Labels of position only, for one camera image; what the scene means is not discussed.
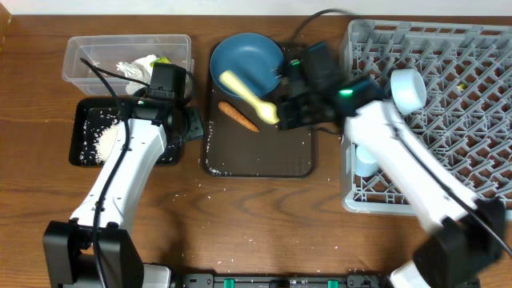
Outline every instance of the yellow utensil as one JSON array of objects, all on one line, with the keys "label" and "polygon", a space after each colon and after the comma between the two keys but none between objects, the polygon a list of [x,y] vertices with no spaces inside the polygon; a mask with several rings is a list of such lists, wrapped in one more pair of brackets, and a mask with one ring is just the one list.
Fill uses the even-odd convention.
[{"label": "yellow utensil", "polygon": [[231,70],[222,72],[219,77],[224,86],[228,87],[236,95],[244,99],[255,110],[261,120],[269,124],[279,122],[278,108],[270,102],[264,102],[249,89]]}]

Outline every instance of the white wall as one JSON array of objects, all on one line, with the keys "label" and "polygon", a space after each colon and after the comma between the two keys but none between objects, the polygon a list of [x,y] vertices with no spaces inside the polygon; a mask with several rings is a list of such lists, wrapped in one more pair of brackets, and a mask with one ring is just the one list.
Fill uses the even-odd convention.
[{"label": "white wall", "polygon": [[0,0],[12,14],[512,15],[512,0]]}]

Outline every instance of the spoon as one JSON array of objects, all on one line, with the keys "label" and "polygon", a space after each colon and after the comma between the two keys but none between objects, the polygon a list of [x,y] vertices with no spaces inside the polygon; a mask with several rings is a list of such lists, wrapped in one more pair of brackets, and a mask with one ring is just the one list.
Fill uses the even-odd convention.
[{"label": "spoon", "polygon": [[222,72],[219,77],[221,83],[235,92],[238,96],[249,103],[255,110],[261,120],[268,124],[279,122],[278,108],[270,102],[264,102],[247,87],[242,80],[231,70]]}]

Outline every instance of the white arm segment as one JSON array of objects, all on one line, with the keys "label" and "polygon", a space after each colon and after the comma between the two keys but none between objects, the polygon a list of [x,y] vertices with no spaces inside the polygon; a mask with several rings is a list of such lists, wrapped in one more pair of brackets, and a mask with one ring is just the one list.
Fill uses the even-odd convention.
[{"label": "white arm segment", "polygon": [[[358,109],[357,117],[346,119],[345,134],[356,144],[365,146],[377,159],[382,170],[412,205],[423,229],[432,234],[442,227],[444,218],[458,220],[467,212],[446,194],[404,145],[394,138],[393,128],[388,124],[388,119],[393,121],[404,142],[425,166],[468,206],[476,208],[475,193],[438,163],[423,143],[412,134],[391,103],[380,101],[369,103]],[[397,288],[429,287],[412,261],[396,269],[391,274],[390,280]]]},{"label": "white arm segment", "polygon": [[[119,228],[131,232],[135,211],[142,195],[147,178],[167,145],[163,126],[151,125],[149,120],[129,119],[131,140],[130,150],[125,154],[108,191],[106,192],[104,211],[100,214],[100,227],[108,222],[119,224]],[[92,226],[95,203],[105,185],[106,179],[114,168],[125,142],[125,127],[121,122],[118,127],[112,152],[100,172],[96,183],[86,199],[77,208],[71,218],[78,218],[78,224]]]}]

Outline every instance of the blue plate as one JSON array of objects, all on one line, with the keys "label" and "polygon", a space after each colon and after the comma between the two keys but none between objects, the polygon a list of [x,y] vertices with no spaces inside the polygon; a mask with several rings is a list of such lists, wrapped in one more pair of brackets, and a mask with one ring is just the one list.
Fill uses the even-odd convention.
[{"label": "blue plate", "polygon": [[210,73],[217,86],[238,97],[218,80],[222,72],[231,70],[262,98],[281,81],[277,68],[283,60],[281,49],[269,38],[254,33],[236,34],[215,48],[210,60]]}]

